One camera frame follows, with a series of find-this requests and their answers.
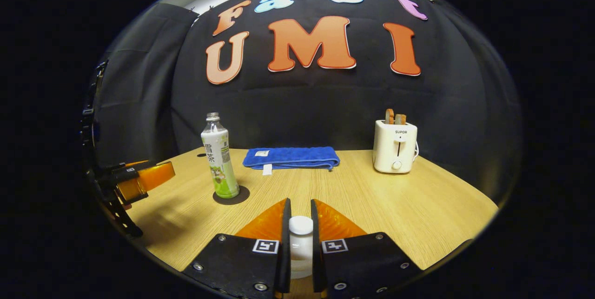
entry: pink letter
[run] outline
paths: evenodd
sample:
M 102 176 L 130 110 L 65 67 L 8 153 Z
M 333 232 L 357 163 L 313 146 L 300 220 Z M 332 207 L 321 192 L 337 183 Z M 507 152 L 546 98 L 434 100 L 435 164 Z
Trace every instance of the pink letter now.
M 425 16 L 425 14 L 419 13 L 419 11 L 415 8 L 415 7 L 419 7 L 417 4 L 415 4 L 415 2 L 412 2 L 410 0 L 398 0 L 401 5 L 403 6 L 403 8 L 408 11 L 411 15 L 413 15 L 416 18 L 420 18 L 422 20 L 427 20 L 428 17 Z

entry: orange letter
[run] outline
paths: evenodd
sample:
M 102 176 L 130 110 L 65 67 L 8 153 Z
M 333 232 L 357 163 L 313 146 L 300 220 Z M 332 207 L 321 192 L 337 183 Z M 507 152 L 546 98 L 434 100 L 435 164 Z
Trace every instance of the orange letter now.
M 413 42 L 411 42 L 414 32 L 400 24 L 384 23 L 383 27 L 390 32 L 395 49 L 395 61 L 390 64 L 390 68 L 396 73 L 419 76 L 421 69 L 415 64 Z
M 312 33 L 308 34 L 294 19 L 275 21 L 268 28 L 275 33 L 275 52 L 268 70 L 284 72 L 293 69 L 296 63 L 289 58 L 289 47 L 305 68 L 314 60 L 318 47 L 323 46 L 323 55 L 318 65 L 327 69 L 351 69 L 355 58 L 349 55 L 345 28 L 349 19 L 344 17 L 321 18 Z
M 215 29 L 215 31 L 213 32 L 213 36 L 233 26 L 233 24 L 236 22 L 232 21 L 231 18 L 237 19 L 242 14 L 242 7 L 250 5 L 250 3 L 250 0 L 244 0 L 243 2 L 240 2 L 240 4 L 237 4 L 236 6 L 228 9 L 227 11 L 221 12 L 221 14 L 219 14 L 219 25 L 217 26 L 217 29 Z
M 219 54 L 225 42 L 213 43 L 206 49 L 206 78 L 213 84 L 223 84 L 234 79 L 242 68 L 244 59 L 244 39 L 250 32 L 240 32 L 229 39 L 231 43 L 231 63 L 225 70 L 219 69 Z

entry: white lid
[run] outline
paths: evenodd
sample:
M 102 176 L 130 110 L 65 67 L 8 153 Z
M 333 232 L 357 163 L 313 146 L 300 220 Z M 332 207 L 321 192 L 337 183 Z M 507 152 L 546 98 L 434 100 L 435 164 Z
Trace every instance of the white lid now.
M 307 216 L 294 216 L 289 219 L 289 231 L 296 235 L 308 235 L 314 231 L 314 221 Z

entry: screw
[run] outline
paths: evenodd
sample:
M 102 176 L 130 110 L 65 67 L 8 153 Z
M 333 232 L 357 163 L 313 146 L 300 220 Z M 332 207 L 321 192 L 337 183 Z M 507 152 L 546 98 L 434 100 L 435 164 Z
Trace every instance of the screw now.
M 254 284 L 254 288 L 257 289 L 258 291 L 266 291 L 266 290 L 268 290 L 268 286 L 266 286 L 266 284 L 262 284 L 262 283 L 256 283 L 256 284 Z
M 347 284 L 345 284 L 345 283 L 336 283 L 335 286 L 334 286 L 334 289 L 335 290 L 342 290 L 342 289 L 344 289 L 346 287 L 347 287 Z

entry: black fabric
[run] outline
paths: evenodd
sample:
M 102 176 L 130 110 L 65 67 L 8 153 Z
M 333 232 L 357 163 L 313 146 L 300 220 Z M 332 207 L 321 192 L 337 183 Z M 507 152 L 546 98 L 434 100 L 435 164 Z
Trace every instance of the black fabric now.
M 155 4 L 115 39 L 102 88 L 95 98 L 100 166 L 178 154 L 172 127 L 172 77 L 196 13 Z
M 200 16 L 180 51 L 172 87 L 172 116 L 181 152 L 201 146 L 205 115 L 218 111 L 230 130 L 233 148 L 332 146 L 370 149 L 374 121 L 386 108 L 408 116 L 418 126 L 420 155 L 446 168 L 491 198 L 502 194 L 499 175 L 512 176 L 520 143 L 520 109 L 506 66 L 493 47 L 454 8 L 429 0 L 411 0 L 427 21 L 410 15 L 397 0 L 293 0 L 265 13 L 251 0 L 231 28 L 213 37 L 218 15 L 244 0 L 229 0 Z M 320 68 L 316 61 L 288 72 L 268 71 L 274 34 L 268 24 L 295 19 L 310 32 L 321 17 L 350 20 L 347 37 L 357 66 L 350 70 Z M 390 69 L 393 45 L 383 23 L 415 32 L 418 77 Z M 208 46 L 225 41 L 219 67 L 231 61 L 229 38 L 249 31 L 244 63 L 235 79 L 223 85 L 207 81 Z M 480 170 L 497 163 L 492 176 Z

